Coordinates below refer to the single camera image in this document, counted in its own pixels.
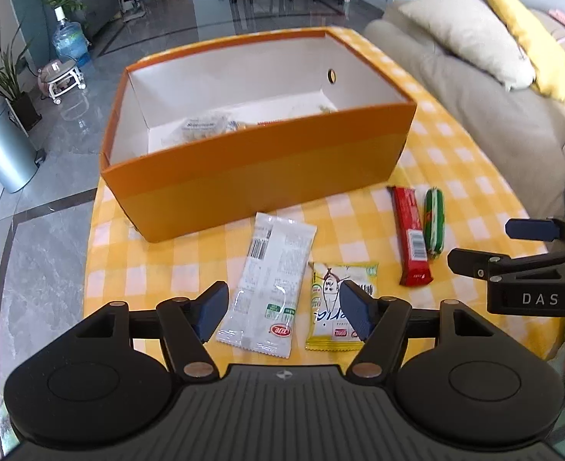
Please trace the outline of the beige cushion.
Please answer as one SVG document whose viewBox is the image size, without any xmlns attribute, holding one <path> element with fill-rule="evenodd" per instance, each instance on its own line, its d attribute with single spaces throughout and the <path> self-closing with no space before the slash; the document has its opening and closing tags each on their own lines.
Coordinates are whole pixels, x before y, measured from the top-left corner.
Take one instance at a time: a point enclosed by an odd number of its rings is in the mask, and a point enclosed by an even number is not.
<svg viewBox="0 0 565 461">
<path fill-rule="evenodd" d="M 483 0 L 411 0 L 399 11 L 506 90 L 522 90 L 534 82 L 529 57 Z"/>
</svg>

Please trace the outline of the long red snack bar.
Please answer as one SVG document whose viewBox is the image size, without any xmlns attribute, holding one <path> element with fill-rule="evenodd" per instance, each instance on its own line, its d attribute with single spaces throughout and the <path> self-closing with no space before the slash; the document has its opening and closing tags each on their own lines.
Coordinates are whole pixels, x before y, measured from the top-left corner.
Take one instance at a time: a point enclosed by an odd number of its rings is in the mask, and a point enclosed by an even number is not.
<svg viewBox="0 0 565 461">
<path fill-rule="evenodd" d="M 415 191 L 412 188 L 390 186 L 400 247 L 402 275 L 405 287 L 429 285 L 433 280 L 420 220 Z"/>
</svg>

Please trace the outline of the white yogurt hawthorn ball packet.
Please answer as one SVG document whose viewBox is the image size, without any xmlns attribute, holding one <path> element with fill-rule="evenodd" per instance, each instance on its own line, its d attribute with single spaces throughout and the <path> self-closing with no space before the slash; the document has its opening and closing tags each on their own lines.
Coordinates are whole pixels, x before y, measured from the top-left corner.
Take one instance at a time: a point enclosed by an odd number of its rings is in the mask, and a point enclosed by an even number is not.
<svg viewBox="0 0 565 461">
<path fill-rule="evenodd" d="M 229 113 L 205 113 L 187 118 L 180 123 L 180 135 L 184 143 L 201 141 L 206 138 L 235 132 L 238 123 Z"/>
</svg>

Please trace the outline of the yellow cushion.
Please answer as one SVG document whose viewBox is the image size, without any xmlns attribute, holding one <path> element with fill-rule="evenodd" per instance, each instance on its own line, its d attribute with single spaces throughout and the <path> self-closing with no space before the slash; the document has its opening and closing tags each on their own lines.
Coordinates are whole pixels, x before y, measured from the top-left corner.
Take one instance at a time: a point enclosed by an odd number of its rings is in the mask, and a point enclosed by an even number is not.
<svg viewBox="0 0 565 461">
<path fill-rule="evenodd" d="M 487 4 L 521 46 L 534 67 L 532 88 L 565 104 L 565 50 L 520 0 L 487 0 Z"/>
</svg>

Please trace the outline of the white silver snack packet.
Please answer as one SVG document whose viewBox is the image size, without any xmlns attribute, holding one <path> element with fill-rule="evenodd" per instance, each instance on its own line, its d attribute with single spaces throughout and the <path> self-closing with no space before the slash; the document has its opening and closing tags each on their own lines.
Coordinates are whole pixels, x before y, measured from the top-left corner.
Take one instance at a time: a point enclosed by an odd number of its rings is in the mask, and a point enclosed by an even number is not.
<svg viewBox="0 0 565 461">
<path fill-rule="evenodd" d="M 317 228 L 259 212 L 237 289 L 216 339 L 287 359 L 301 283 Z"/>
</svg>

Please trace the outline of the potted green plant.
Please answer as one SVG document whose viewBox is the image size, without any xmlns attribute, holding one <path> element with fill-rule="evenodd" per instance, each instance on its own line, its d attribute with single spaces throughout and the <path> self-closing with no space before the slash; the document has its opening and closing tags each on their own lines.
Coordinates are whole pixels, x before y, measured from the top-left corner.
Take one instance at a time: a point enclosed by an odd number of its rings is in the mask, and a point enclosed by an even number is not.
<svg viewBox="0 0 565 461">
<path fill-rule="evenodd" d="M 28 67 L 26 53 L 28 44 L 14 51 L 21 25 L 18 25 L 9 42 L 4 43 L 2 28 L 0 27 L 0 99 L 8 102 L 22 128 L 31 131 L 42 119 L 41 114 L 35 109 L 31 96 L 20 85 L 20 72 Z"/>
</svg>

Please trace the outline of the green striped sausage stick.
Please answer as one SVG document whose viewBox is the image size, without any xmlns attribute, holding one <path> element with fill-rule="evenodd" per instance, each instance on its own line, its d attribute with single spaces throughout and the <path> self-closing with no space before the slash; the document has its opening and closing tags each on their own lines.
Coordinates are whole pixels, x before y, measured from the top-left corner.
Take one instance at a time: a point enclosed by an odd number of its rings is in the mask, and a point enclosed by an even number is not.
<svg viewBox="0 0 565 461">
<path fill-rule="evenodd" d="M 425 195 L 423 235 L 428 257 L 439 257 L 445 242 L 445 206 L 444 194 L 437 187 L 429 188 Z"/>
</svg>

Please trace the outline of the beige sofa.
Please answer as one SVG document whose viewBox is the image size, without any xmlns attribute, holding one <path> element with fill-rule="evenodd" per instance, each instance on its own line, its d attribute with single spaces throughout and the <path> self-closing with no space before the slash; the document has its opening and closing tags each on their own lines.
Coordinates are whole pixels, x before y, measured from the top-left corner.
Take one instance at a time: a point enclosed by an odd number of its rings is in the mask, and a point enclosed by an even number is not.
<svg viewBox="0 0 565 461">
<path fill-rule="evenodd" d="M 433 95 L 472 136 L 530 217 L 565 213 L 565 106 L 530 88 L 508 92 L 391 3 L 364 36 Z"/>
</svg>

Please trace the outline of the orange cardboard box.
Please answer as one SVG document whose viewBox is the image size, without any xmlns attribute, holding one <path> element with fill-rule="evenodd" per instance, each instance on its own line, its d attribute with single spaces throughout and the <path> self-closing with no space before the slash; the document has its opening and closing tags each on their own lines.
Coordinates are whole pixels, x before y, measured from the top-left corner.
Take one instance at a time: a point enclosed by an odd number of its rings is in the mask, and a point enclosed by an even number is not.
<svg viewBox="0 0 565 461">
<path fill-rule="evenodd" d="M 226 36 L 123 71 L 100 174 L 139 233 L 162 242 L 382 183 L 417 108 L 351 29 Z M 259 127 L 184 143 L 180 123 L 205 113 Z"/>
</svg>

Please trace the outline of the blue water jug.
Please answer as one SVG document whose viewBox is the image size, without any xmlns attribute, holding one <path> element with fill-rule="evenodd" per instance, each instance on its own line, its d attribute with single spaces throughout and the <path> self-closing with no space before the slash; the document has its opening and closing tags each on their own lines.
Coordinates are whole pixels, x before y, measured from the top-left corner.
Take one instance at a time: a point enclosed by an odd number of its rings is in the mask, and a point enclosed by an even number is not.
<svg viewBox="0 0 565 461">
<path fill-rule="evenodd" d="M 79 68 L 85 66 L 90 60 L 89 42 L 83 33 L 81 24 L 69 21 L 62 6 L 55 8 L 55 16 L 58 25 L 51 40 L 58 59 L 74 60 Z"/>
</svg>

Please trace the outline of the beige chips bag blue logo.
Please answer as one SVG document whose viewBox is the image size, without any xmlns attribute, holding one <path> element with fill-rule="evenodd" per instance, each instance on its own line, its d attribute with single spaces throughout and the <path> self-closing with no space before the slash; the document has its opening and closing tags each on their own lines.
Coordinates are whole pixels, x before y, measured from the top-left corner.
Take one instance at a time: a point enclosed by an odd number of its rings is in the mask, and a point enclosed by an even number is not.
<svg viewBox="0 0 565 461">
<path fill-rule="evenodd" d="M 229 121 L 228 124 L 227 124 L 227 130 L 230 131 L 230 132 L 243 131 L 243 130 L 252 129 L 252 128 L 256 128 L 256 127 L 259 127 L 259 124 L 245 123 L 245 122 L 239 122 L 239 121 Z"/>
</svg>

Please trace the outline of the silver pedal trash can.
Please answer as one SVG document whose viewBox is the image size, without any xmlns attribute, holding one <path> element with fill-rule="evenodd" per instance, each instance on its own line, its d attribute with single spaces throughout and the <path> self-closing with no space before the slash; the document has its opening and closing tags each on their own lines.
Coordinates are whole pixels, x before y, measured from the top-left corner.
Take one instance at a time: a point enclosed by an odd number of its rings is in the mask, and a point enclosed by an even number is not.
<svg viewBox="0 0 565 461">
<path fill-rule="evenodd" d="M 0 98 L 0 184 L 10 194 L 20 191 L 45 158 L 45 151 L 31 143 L 11 105 Z"/>
</svg>

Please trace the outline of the yellow America snack packet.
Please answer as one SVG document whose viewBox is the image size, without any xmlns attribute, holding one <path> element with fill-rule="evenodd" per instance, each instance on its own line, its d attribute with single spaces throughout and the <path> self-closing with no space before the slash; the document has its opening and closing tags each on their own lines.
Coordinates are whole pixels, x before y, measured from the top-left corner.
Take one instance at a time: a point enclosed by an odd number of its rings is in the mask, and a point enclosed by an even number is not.
<svg viewBox="0 0 565 461">
<path fill-rule="evenodd" d="M 312 262 L 311 307 L 313 318 L 306 349 L 319 352 L 358 350 L 363 342 L 341 306 L 341 286 L 352 281 L 375 297 L 377 294 L 377 262 L 324 263 Z"/>
</svg>

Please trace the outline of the small white wheeled stool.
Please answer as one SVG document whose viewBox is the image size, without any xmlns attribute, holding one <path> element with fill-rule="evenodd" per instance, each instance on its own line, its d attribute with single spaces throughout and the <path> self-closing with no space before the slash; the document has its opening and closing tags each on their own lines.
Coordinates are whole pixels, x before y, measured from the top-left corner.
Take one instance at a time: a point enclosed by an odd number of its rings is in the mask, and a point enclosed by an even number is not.
<svg viewBox="0 0 565 461">
<path fill-rule="evenodd" d="M 76 60 L 53 60 L 38 73 L 38 88 L 44 97 L 60 105 L 62 96 L 74 88 L 84 90 L 87 87 L 84 74 L 79 70 Z"/>
</svg>

